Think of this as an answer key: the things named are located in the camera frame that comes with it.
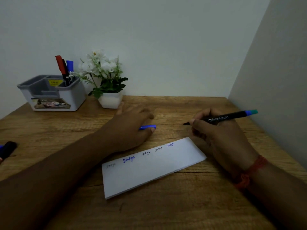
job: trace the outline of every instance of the table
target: table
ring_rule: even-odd
[[[238,109],[226,98],[124,96],[130,104],[147,105],[155,115],[155,133],[141,146],[107,158],[132,153],[191,136],[183,126],[203,108]],[[103,109],[92,97],[76,112],[34,112],[24,104],[0,120],[0,144],[19,143],[0,165],[0,180],[39,162],[94,132],[115,110]],[[253,147],[270,162],[307,181],[306,171],[249,118],[237,119]],[[206,144],[191,137],[207,160],[105,200],[101,166],[80,182],[50,219],[46,229],[274,229],[267,217],[237,191],[209,154]]]

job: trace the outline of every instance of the person's left arm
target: person's left arm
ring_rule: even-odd
[[[154,128],[139,130],[153,114],[126,107],[102,128],[0,182],[1,229],[36,229],[96,164],[116,151],[143,143]]]

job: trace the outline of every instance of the white pot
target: white pot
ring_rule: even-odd
[[[118,93],[103,93],[98,101],[103,108],[117,109],[122,101],[122,90]]]

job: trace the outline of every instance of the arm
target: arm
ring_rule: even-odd
[[[144,142],[154,128],[139,131],[154,116],[144,107],[123,104],[97,132],[72,143],[28,169],[0,182],[2,229],[35,229],[65,195],[103,158]]]
[[[202,121],[205,116],[222,115],[219,110],[205,109],[190,120],[194,135],[204,139],[214,158],[233,178],[247,170],[258,153],[250,145],[235,120],[217,126]],[[286,227],[307,226],[307,184],[268,163],[250,177],[247,189]]]

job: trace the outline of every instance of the white paper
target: white paper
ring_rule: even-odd
[[[182,170],[207,157],[187,137],[102,164],[106,199]]]

